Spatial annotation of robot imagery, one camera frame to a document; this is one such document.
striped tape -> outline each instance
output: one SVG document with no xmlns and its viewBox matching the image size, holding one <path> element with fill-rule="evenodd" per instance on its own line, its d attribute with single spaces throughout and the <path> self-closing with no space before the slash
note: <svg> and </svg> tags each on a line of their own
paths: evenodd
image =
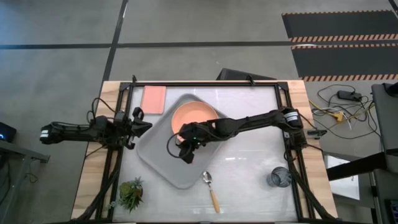
<svg viewBox="0 0 398 224">
<path fill-rule="evenodd" d="M 291 42 L 358 41 L 358 40 L 398 40 L 398 34 L 332 35 L 289 38 Z"/>
<path fill-rule="evenodd" d="M 398 47 L 398 44 L 343 44 L 343 45 L 295 45 L 295 49 L 327 49 L 327 48 L 356 48 L 356 47 Z"/>
<path fill-rule="evenodd" d="M 379 75 L 324 75 L 301 77 L 305 82 L 360 81 L 360 80 L 398 80 L 398 74 Z"/>
<path fill-rule="evenodd" d="M 337 13 L 362 13 L 362 12 L 391 12 L 391 10 L 362 10 L 362 11 L 333 11 L 333 12 L 288 12 L 282 13 L 282 16 L 287 15 L 301 15 L 301 14 L 337 14 Z"/>
</svg>

potted plant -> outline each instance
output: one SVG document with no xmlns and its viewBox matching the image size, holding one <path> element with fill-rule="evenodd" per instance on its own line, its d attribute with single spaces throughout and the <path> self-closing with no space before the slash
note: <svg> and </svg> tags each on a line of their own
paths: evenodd
<svg viewBox="0 0 398 224">
<path fill-rule="evenodd" d="M 124 182 L 119 186 L 120 199 L 116 202 L 111 202 L 109 208 L 117 205 L 122 205 L 124 209 L 130 212 L 136 209 L 142 201 L 142 194 L 144 189 L 142 188 L 141 177 L 136 177 L 133 181 Z"/>
</svg>

plastic tray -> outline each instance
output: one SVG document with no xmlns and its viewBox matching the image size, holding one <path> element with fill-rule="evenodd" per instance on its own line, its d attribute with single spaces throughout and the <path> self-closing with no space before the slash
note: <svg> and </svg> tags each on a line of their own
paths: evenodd
<svg viewBox="0 0 398 224">
<path fill-rule="evenodd" d="M 138 156 L 178 189 L 191 187 L 201 177 L 222 144 L 222 142 L 211 142 L 206 147 L 195 150 L 195 158 L 191 164 L 167 153 L 166 143 L 173 135 L 171 122 L 174 111 L 180 105 L 191 101 L 206 103 L 195 95 L 182 95 L 140 139 L 137 145 Z M 216 109 L 215 111 L 219 118 L 226 118 L 223 113 Z M 172 154 L 178 155 L 180 152 L 180 149 L 174 144 L 174 140 L 171 140 L 169 148 Z"/>
</svg>

concrete floor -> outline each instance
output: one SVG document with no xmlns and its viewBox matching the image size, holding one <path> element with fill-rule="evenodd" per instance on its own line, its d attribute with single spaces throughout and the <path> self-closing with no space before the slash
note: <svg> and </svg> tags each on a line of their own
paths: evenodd
<svg viewBox="0 0 398 224">
<path fill-rule="evenodd" d="M 1 0 L 0 44 L 111 43 L 121 3 Z M 370 9 L 391 7 L 388 0 L 130 0 L 119 42 L 287 40 L 283 12 Z M 85 113 L 100 91 L 108 53 L 109 49 L 0 50 L 0 121 L 17 128 L 18 145 L 51 155 L 44 166 L 32 163 L 39 181 L 24 183 L 10 223 L 70 218 L 86 143 L 44 146 L 39 130 L 51 121 L 85 122 Z M 298 79 L 289 47 L 118 49 L 109 79 L 130 80 L 135 74 L 140 80 L 214 80 L 223 67 Z M 371 85 L 380 82 L 346 83 L 369 95 Z M 326 106 L 316 92 L 331 84 L 307 83 L 309 98 Z M 330 96 L 338 89 L 323 94 Z M 319 120 L 333 124 L 331 118 Z M 334 129 L 343 136 L 370 130 L 364 123 L 352 131 L 344 124 Z M 327 134 L 321 144 L 326 151 L 354 156 L 379 150 L 374 134 L 353 141 Z M 346 220 L 362 220 L 366 213 L 353 208 L 347 212 L 346 205 L 337 207 Z"/>
</svg>

spoon with wooden handle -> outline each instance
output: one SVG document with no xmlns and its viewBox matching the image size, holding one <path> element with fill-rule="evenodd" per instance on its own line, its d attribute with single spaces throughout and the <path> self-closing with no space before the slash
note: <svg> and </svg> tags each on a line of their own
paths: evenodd
<svg viewBox="0 0 398 224">
<path fill-rule="evenodd" d="M 207 172 L 207 171 L 203 172 L 203 180 L 206 182 L 206 184 L 209 185 L 210 195 L 211 195 L 211 200 L 213 201 L 214 210 L 216 210 L 216 213 L 219 213 L 220 207 L 218 206 L 218 201 L 217 201 L 216 195 L 214 194 L 213 189 L 211 188 L 211 175 L 209 172 Z"/>
</svg>

